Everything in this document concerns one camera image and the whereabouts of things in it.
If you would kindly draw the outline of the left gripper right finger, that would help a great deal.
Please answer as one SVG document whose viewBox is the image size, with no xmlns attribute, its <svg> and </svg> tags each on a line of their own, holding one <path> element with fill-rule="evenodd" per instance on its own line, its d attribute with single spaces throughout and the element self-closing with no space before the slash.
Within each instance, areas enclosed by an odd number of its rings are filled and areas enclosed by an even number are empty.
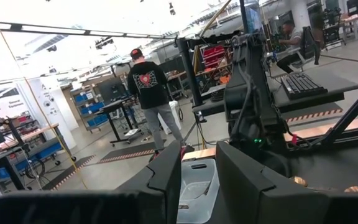
<svg viewBox="0 0 358 224">
<path fill-rule="evenodd" d="M 265 168 L 226 142 L 216 146 L 220 188 L 234 224 L 261 224 L 260 194 L 275 185 L 262 175 Z"/>
</svg>

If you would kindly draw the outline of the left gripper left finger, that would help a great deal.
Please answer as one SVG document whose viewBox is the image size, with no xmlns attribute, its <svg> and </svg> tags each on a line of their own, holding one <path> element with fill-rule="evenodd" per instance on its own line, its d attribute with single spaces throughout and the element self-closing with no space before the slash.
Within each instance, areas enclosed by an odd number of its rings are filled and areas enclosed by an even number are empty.
<svg viewBox="0 0 358 224">
<path fill-rule="evenodd" d="M 119 224 L 176 224 L 181 184 L 181 143 L 171 142 L 121 184 Z"/>
</svg>

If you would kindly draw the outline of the dark slim metal spoon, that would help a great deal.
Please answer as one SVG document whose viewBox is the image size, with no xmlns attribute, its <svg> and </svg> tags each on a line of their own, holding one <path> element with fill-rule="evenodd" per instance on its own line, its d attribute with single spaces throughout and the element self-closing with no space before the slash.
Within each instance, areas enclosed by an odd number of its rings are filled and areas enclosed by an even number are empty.
<svg viewBox="0 0 358 224">
<path fill-rule="evenodd" d="M 197 198 L 200 198 L 200 197 L 202 197 L 203 195 L 207 195 L 207 194 L 208 194 L 209 188 L 210 188 L 210 186 L 211 186 L 211 183 L 212 183 L 212 182 L 209 182 L 209 183 L 208 183 L 208 185 L 206 186 L 204 192 L 203 192 L 202 194 L 200 194 Z"/>
</svg>

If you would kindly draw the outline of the clear plastic bin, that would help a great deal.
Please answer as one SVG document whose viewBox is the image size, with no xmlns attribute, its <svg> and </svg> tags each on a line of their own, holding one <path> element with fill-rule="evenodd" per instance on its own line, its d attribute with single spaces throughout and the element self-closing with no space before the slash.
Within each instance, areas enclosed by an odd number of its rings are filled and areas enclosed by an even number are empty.
<svg viewBox="0 0 358 224">
<path fill-rule="evenodd" d="M 209 182 L 212 183 L 208 194 L 197 198 Z M 177 223 L 206 223 L 211 218 L 218 190 L 219 177 L 214 159 L 183 162 Z"/>
</svg>

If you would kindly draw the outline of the black hazard-edged floor mat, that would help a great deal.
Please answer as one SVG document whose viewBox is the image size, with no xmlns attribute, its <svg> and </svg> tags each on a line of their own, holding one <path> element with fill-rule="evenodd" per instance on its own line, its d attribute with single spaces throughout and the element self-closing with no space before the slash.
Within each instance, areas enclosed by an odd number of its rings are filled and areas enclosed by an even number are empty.
<svg viewBox="0 0 358 224">
<path fill-rule="evenodd" d="M 301 110 L 286 112 L 282 114 L 282 117 L 286 122 L 291 123 L 341 113 L 342 111 L 343 109 L 336 103 L 327 103 Z"/>
<path fill-rule="evenodd" d="M 98 164 L 120 161 L 133 157 L 147 156 L 153 154 L 154 150 L 155 144 L 153 142 L 127 147 L 125 149 L 109 152 L 98 162 Z"/>
<path fill-rule="evenodd" d="M 95 155 L 86 156 L 75 162 L 74 166 L 70 166 L 65 169 L 62 173 L 56 176 L 56 178 L 52 179 L 45 186 L 43 186 L 43 190 L 57 190 L 65 181 L 67 181 L 70 177 L 76 174 L 80 169 L 82 169 L 90 160 L 92 160 Z"/>
</svg>

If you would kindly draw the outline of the black standing desk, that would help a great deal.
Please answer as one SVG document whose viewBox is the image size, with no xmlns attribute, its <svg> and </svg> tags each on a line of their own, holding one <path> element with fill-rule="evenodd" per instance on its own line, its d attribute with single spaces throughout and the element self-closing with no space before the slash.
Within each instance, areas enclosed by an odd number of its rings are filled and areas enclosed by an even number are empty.
<svg viewBox="0 0 358 224">
<path fill-rule="evenodd" d="M 123 100 L 117 100 L 115 102 L 112 102 L 104 107 L 102 107 L 99 110 L 99 113 L 105 114 L 108 117 L 108 121 L 110 124 L 110 127 L 112 128 L 112 131 L 116 137 L 116 140 L 110 141 L 110 144 L 112 147 L 115 146 L 115 143 L 119 142 L 126 142 L 128 144 L 131 143 L 131 138 L 138 134 L 144 134 L 143 130 L 141 130 L 138 126 L 138 122 L 134 115 L 134 110 L 132 109 L 132 103 L 130 98 L 126 98 Z M 126 123 L 129 127 L 128 132 L 125 133 L 124 138 L 121 138 L 119 135 L 116 126 L 114 125 L 113 118 L 110 115 L 113 111 L 121 110 L 124 118 L 126 120 Z"/>
</svg>

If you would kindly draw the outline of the person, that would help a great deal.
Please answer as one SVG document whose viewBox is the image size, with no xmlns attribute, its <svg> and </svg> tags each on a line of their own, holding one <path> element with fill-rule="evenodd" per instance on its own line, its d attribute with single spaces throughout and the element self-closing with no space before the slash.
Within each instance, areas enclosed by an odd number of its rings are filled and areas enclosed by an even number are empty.
<svg viewBox="0 0 358 224">
<path fill-rule="evenodd" d="M 282 25 L 283 31 L 289 36 L 289 39 L 279 39 L 278 43 L 286 45 L 290 50 L 300 48 L 300 42 L 302 38 L 302 29 L 295 27 L 293 21 L 285 21 Z M 290 74 L 293 70 L 290 68 L 290 64 L 299 61 L 300 58 L 297 53 L 288 54 L 286 57 L 281 58 L 277 62 L 277 66 L 284 72 Z"/>
<path fill-rule="evenodd" d="M 181 142 L 182 147 L 187 147 L 188 143 L 185 142 L 169 105 L 168 93 L 164 88 L 167 78 L 163 70 L 155 62 L 146 61 L 141 49 L 133 49 L 130 55 L 134 65 L 127 76 L 127 86 L 130 94 L 139 99 L 155 147 L 164 148 L 159 117 L 163 119 L 174 138 Z"/>
</svg>

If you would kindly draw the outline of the black table mat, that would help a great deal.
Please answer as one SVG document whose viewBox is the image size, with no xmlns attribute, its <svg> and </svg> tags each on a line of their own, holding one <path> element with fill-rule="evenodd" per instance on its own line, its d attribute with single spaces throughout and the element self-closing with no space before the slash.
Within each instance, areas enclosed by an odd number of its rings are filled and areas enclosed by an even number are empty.
<svg viewBox="0 0 358 224">
<path fill-rule="evenodd" d="M 342 192 L 358 187 L 358 146 L 296 157 L 290 166 L 309 187 Z"/>
</svg>

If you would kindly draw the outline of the shelf with blue bins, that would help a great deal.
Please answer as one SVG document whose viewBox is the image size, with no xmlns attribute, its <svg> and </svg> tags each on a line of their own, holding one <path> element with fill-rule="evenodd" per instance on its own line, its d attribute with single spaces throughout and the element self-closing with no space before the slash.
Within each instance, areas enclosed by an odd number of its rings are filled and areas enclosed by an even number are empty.
<svg viewBox="0 0 358 224">
<path fill-rule="evenodd" d="M 70 95 L 85 129 L 90 133 L 95 129 L 100 131 L 107 122 L 107 118 L 99 114 L 99 110 L 105 106 L 100 92 L 88 85 L 70 90 Z"/>
</svg>

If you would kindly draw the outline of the black vertical pole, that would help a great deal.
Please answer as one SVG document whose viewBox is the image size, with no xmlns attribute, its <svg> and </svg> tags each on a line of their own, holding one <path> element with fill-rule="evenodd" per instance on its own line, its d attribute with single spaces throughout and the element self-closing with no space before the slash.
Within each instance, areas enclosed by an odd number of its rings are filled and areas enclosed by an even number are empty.
<svg viewBox="0 0 358 224">
<path fill-rule="evenodd" d="M 191 92 L 193 94 L 193 103 L 194 106 L 199 106 L 203 104 L 201 97 L 200 89 L 196 81 L 195 68 L 193 62 L 190 58 L 190 49 L 196 51 L 195 47 L 199 45 L 213 45 L 217 44 L 220 41 L 231 40 L 235 35 L 241 34 L 241 31 L 235 30 L 230 34 L 220 34 L 220 35 L 211 35 L 209 37 L 198 37 L 197 39 L 187 39 L 185 37 L 175 37 L 176 47 L 179 49 L 183 66 L 188 77 L 188 82 L 190 85 Z"/>
</svg>

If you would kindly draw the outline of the white square pillar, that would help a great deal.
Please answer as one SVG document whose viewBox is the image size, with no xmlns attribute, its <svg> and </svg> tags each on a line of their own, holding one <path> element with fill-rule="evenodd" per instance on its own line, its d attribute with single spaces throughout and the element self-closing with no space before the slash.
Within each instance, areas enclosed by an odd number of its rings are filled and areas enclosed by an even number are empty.
<svg viewBox="0 0 358 224">
<path fill-rule="evenodd" d="M 42 128 L 58 124 L 67 149 L 76 147 L 76 141 L 71 133 L 78 123 L 68 105 L 55 78 L 37 78 L 28 80 L 26 97 L 35 119 Z"/>
</svg>

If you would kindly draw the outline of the computer keyboard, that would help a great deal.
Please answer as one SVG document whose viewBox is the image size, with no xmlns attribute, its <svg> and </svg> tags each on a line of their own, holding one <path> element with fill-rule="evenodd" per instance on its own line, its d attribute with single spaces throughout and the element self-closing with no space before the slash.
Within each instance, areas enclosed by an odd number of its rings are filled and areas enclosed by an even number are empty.
<svg viewBox="0 0 358 224">
<path fill-rule="evenodd" d="M 316 83 L 304 72 L 292 73 L 280 78 L 281 84 L 291 100 L 327 93 L 328 90 Z"/>
</svg>

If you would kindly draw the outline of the red black tool case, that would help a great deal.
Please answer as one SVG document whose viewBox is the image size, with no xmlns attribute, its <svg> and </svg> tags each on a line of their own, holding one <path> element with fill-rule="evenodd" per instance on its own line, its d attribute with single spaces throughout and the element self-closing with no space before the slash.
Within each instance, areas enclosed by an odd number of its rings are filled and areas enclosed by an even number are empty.
<svg viewBox="0 0 358 224">
<path fill-rule="evenodd" d="M 226 48 L 223 45 L 215 47 L 204 47 L 201 49 L 201 55 L 205 69 L 216 68 L 221 63 L 226 53 Z"/>
</svg>

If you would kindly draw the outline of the black diagonal beam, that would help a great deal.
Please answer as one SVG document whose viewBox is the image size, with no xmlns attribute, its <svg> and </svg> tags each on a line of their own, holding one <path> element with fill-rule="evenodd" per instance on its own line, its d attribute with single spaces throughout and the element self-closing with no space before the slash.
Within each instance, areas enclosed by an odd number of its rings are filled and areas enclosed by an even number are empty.
<svg viewBox="0 0 358 224">
<path fill-rule="evenodd" d="M 326 135 L 321 139 L 323 146 L 332 144 L 352 123 L 352 121 L 358 116 L 358 99 L 349 108 L 349 110 L 342 116 L 342 118 L 331 128 Z"/>
</svg>

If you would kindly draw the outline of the wooden top workbench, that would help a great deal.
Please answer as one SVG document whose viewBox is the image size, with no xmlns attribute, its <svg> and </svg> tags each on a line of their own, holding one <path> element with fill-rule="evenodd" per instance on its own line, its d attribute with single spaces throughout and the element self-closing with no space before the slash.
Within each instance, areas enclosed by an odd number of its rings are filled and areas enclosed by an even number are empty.
<svg viewBox="0 0 358 224">
<path fill-rule="evenodd" d="M 45 141 L 43 144 L 31 149 L 29 152 L 25 149 L 27 147 L 27 140 L 30 138 L 34 138 L 35 136 L 42 134 L 46 131 L 54 131 L 57 137 Z M 8 173 L 11 181 L 14 183 L 14 186 L 17 190 L 25 190 L 25 185 L 22 183 L 19 171 L 16 169 L 16 166 L 14 164 L 11 164 L 9 160 L 9 155 L 15 153 L 15 150 L 22 149 L 23 152 L 23 161 L 26 161 L 27 165 L 30 167 L 32 165 L 31 162 L 29 162 L 29 159 L 33 161 L 33 156 L 36 156 L 37 154 L 41 153 L 44 150 L 47 150 L 48 148 L 52 147 L 54 144 L 59 144 L 60 148 L 63 149 L 70 157 L 70 159 L 75 162 L 76 157 L 72 156 L 63 136 L 61 135 L 58 124 L 53 124 L 50 128 L 42 128 L 37 129 L 36 131 L 33 131 L 31 133 L 27 133 L 20 137 L 22 142 L 18 142 L 16 139 L 12 140 L 5 140 L 3 143 L 0 143 L 0 168 L 5 168 L 6 172 Z"/>
</svg>

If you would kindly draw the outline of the grey workstation desk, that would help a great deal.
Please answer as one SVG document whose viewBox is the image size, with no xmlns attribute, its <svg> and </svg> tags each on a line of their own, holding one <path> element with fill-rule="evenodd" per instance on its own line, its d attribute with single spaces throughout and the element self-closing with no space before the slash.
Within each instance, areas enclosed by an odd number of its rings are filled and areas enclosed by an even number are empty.
<svg viewBox="0 0 358 224">
<path fill-rule="evenodd" d="M 291 100 L 287 97 L 284 87 L 279 87 L 278 90 L 272 91 L 272 97 L 261 92 L 262 100 L 262 117 L 270 118 L 275 116 L 272 105 L 281 113 L 286 113 L 295 110 L 301 110 L 313 106 L 319 106 L 326 103 L 332 103 L 344 99 L 344 93 L 358 89 L 358 84 L 341 78 L 333 74 L 312 73 L 308 74 L 316 83 L 319 83 L 325 89 L 326 93 L 308 96 Z M 203 116 L 209 116 L 216 113 L 224 112 L 226 109 L 241 109 L 246 96 L 247 90 L 245 85 L 238 85 L 237 87 L 229 87 L 225 90 L 224 99 L 219 102 L 206 101 L 204 104 L 194 106 L 192 112 L 201 112 Z"/>
</svg>

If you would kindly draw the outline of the black office chair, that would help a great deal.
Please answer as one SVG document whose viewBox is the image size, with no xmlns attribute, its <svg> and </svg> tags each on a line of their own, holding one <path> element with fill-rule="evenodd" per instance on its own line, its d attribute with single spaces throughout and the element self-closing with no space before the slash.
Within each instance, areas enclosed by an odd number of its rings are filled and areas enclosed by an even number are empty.
<svg viewBox="0 0 358 224">
<path fill-rule="evenodd" d="M 302 63 L 313 59 L 314 64 L 319 65 L 321 49 L 313 37 L 310 26 L 303 27 L 299 53 Z"/>
</svg>

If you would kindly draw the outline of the black LED light bar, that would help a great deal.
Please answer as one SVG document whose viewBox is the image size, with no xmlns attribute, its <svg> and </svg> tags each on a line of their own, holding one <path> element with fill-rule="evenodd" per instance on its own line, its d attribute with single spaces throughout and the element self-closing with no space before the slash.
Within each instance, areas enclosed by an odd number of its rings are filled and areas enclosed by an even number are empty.
<svg viewBox="0 0 358 224">
<path fill-rule="evenodd" d="M 1 32 L 17 32 L 31 34 L 56 34 L 56 35 L 79 35 L 93 37 L 120 37 L 133 39 L 175 39 L 176 35 L 153 35 L 153 34 L 135 34 L 128 32 L 114 32 L 104 30 L 89 30 L 76 27 L 56 27 L 42 26 L 35 24 L 21 24 L 14 22 L 0 22 Z"/>
</svg>

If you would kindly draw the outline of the distant cluttered desk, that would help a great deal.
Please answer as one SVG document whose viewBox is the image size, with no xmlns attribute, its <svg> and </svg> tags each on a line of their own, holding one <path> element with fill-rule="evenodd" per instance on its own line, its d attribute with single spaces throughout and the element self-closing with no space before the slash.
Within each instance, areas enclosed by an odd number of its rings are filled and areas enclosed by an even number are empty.
<svg viewBox="0 0 358 224">
<path fill-rule="evenodd" d="M 321 0 L 326 51 L 358 40 L 358 0 Z"/>
</svg>

